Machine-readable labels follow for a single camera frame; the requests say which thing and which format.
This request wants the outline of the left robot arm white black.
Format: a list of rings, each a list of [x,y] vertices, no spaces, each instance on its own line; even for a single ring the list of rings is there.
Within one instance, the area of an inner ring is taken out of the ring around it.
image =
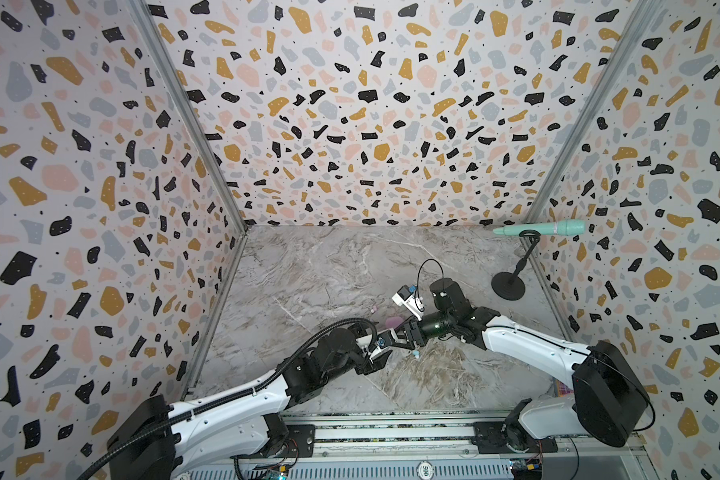
[[[114,479],[172,479],[226,457],[274,455],[288,435],[285,410],[347,372],[383,369],[399,338],[362,319],[342,320],[244,385],[175,403],[151,397],[110,437],[101,460]]]

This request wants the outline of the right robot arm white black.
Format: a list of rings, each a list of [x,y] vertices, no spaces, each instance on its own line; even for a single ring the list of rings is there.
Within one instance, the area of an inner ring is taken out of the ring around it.
[[[505,418],[500,435],[508,448],[526,452],[548,437],[586,435],[620,448],[652,411],[645,388],[620,351],[608,342],[575,343],[525,327],[487,307],[475,307],[450,278],[430,287],[435,310],[418,305],[417,288],[403,286],[393,300],[411,315],[399,326],[358,344],[372,360],[392,348],[410,351],[453,336],[467,345],[508,355],[561,382],[569,392],[546,400],[521,401]]]

